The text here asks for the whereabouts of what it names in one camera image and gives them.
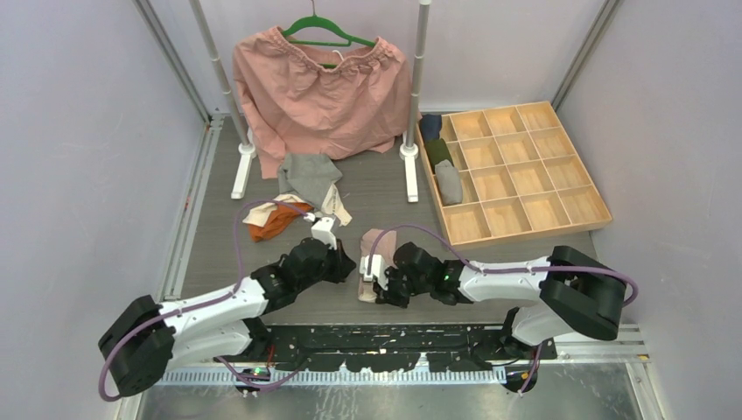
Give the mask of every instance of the clothing rack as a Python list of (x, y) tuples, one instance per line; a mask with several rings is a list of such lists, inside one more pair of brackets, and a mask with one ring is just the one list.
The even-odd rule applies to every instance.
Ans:
[[(432, 0), (419, 0), (420, 9), (417, 14), (417, 39), (415, 46), (415, 61), (412, 69), (412, 95), (409, 101), (409, 120), (407, 131), (403, 133), (402, 146), (399, 149), (399, 156), (404, 161), (405, 180), (407, 182), (407, 201), (416, 203), (419, 199), (417, 195), (417, 170), (415, 160), (419, 155), (419, 149), (415, 144), (415, 131), (417, 125), (418, 107), (420, 104), (420, 88), (423, 78), (423, 59), (425, 55), (425, 39), (428, 31), (428, 10), (431, 7)], [(248, 186), (248, 177), (250, 174), (250, 164), (256, 156), (256, 147), (252, 142), (252, 131), (249, 129), (245, 120), (240, 115), (240, 108), (237, 105), (235, 96), (232, 94), (232, 85), (229, 83), (227, 73), (221, 64), (219, 51), (216, 49), (214, 37), (209, 30), (204, 10), (201, 8), (200, 0), (189, 0), (193, 15), (199, 25), (201, 37), (209, 52), (209, 57), (213, 65), (213, 71), (219, 79), (221, 92), (229, 104), (229, 114), (232, 116), (234, 126), (240, 135), (240, 144), (237, 150), (240, 152), (240, 165), (237, 167), (237, 175), (234, 178), (232, 187), (232, 198), (239, 200), (245, 196), (245, 189)]]

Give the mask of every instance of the gray cloth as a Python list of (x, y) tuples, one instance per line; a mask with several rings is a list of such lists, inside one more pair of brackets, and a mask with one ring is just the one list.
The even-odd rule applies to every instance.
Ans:
[(278, 192), (296, 194), (315, 208), (321, 208), (327, 191), (343, 174), (327, 155), (286, 153), (278, 167)]
[(464, 200), (464, 189), (461, 187), (459, 170), (453, 167), (451, 161), (444, 160), (436, 165), (436, 179), (444, 206), (461, 204)]

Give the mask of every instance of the wooden compartment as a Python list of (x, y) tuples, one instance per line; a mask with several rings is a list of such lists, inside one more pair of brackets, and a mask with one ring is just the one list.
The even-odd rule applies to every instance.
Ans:
[(490, 236), (480, 203), (444, 207), (443, 216), (451, 243), (463, 243)]
[[(464, 202), (443, 206), (430, 162), (421, 161), (444, 234), (456, 248), (580, 232), (611, 221), (548, 102), (443, 115), (441, 137), (459, 168)], [(425, 154), (419, 130), (416, 140)]]
[[(458, 175), (461, 177), (461, 189), (464, 192), (464, 199), (459, 204), (452, 204), (451, 206), (460, 206), (462, 204), (479, 202), (480, 199), (477, 197), (477, 190), (474, 188), (472, 175), (469, 171), (459, 171)], [(436, 188), (438, 188), (438, 177), (433, 175), (433, 178), (436, 180)]]
[(572, 223), (602, 223), (611, 221), (611, 214), (594, 186), (584, 186), (559, 192)]
[(494, 138), (485, 137), (476, 140), (461, 142), (461, 150), (464, 151), (469, 169), (487, 168), (489, 166), (502, 165), (502, 156), (497, 149)]
[(587, 171), (576, 156), (544, 160), (543, 165), (546, 166), (546, 172), (549, 173), (551, 182), (557, 190), (588, 186), (591, 183)]
[(451, 122), (451, 116), (443, 115), (443, 117), (441, 117), (441, 120), (441, 138), (443, 138), (444, 141), (447, 143), (458, 141), (458, 139), (456, 138), (456, 131), (453, 129), (453, 123)]
[(549, 174), (540, 161), (510, 164), (507, 170), (510, 171), (510, 178), (513, 179), (515, 190), (520, 195), (543, 193), (554, 189)]
[(451, 160), (453, 165), (459, 171), (465, 171), (467, 169), (466, 161), (464, 160), (464, 152), (461, 151), (461, 146), (458, 143), (447, 143), (449, 153), (451, 153)]
[(472, 171), (474, 186), (479, 199), (496, 200), (517, 195), (513, 182), (505, 166)]
[(531, 230), (529, 218), (517, 197), (485, 201), (482, 208), (492, 236), (515, 235)]
[(497, 136), (497, 146), (506, 164), (538, 160), (538, 152), (528, 133)]
[(570, 218), (556, 192), (521, 197), (521, 201), (526, 209), (528, 221), (535, 231), (570, 225)]
[(492, 129), (492, 134), (496, 136), (520, 133), (526, 130), (526, 126), (515, 107), (488, 109), (485, 111), (485, 117), (490, 129)]
[(557, 113), (548, 102), (519, 105), (517, 108), (529, 131), (550, 129), (561, 125)]
[(570, 138), (567, 137), (567, 133), (562, 128), (541, 129), (530, 134), (539, 155), (543, 159), (575, 154)]
[(465, 112), (451, 115), (453, 128), (459, 141), (469, 138), (490, 137), (492, 131), (489, 129), (485, 113), (482, 111)]

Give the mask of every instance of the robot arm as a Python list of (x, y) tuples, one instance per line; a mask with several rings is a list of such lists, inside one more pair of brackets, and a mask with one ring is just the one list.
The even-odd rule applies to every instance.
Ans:
[[(526, 262), (441, 262), (412, 242), (394, 255), (396, 268), (374, 255), (371, 272), (361, 260), (364, 281), (373, 282), (378, 304), (407, 307), (410, 297), (422, 293), (446, 305), (473, 304), (494, 298), (533, 302), (514, 308), (503, 329), (501, 343), (514, 357), (522, 357), (544, 340), (578, 332), (596, 340), (615, 340), (626, 286), (609, 276), (588, 273), (533, 272), (550, 265), (607, 269), (574, 248), (555, 247), (550, 256)], [(484, 274), (486, 269), (504, 274)]]
[(320, 281), (344, 282), (355, 270), (342, 242), (333, 234), (334, 220), (322, 218), (306, 238), (278, 262), (253, 271), (231, 298), (206, 304), (233, 291), (234, 286), (207, 294), (156, 304), (152, 297), (136, 299), (98, 342), (104, 358), (142, 323), (185, 307), (204, 304), (188, 313), (163, 319), (128, 341), (111, 363), (110, 372), (121, 396), (151, 387), (175, 368), (222, 355), (262, 351), (268, 331), (258, 318), (292, 304), (299, 293)]

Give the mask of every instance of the pink skirt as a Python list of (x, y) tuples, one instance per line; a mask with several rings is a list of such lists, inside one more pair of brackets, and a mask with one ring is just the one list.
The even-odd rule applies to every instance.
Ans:
[(264, 179), (276, 177), (286, 152), (331, 159), (384, 152), (407, 129), (411, 80), (404, 54), (377, 38), (375, 46), (343, 56), (291, 44), (279, 27), (234, 48), (234, 81)]

